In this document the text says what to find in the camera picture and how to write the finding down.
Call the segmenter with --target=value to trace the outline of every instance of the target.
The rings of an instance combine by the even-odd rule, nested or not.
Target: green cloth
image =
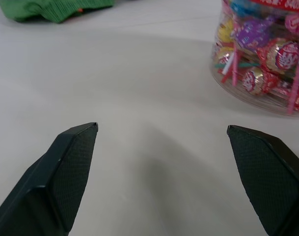
[[[114,0],[0,0],[4,15],[15,21],[43,16],[49,21],[61,23],[82,9],[97,9],[114,5]]]

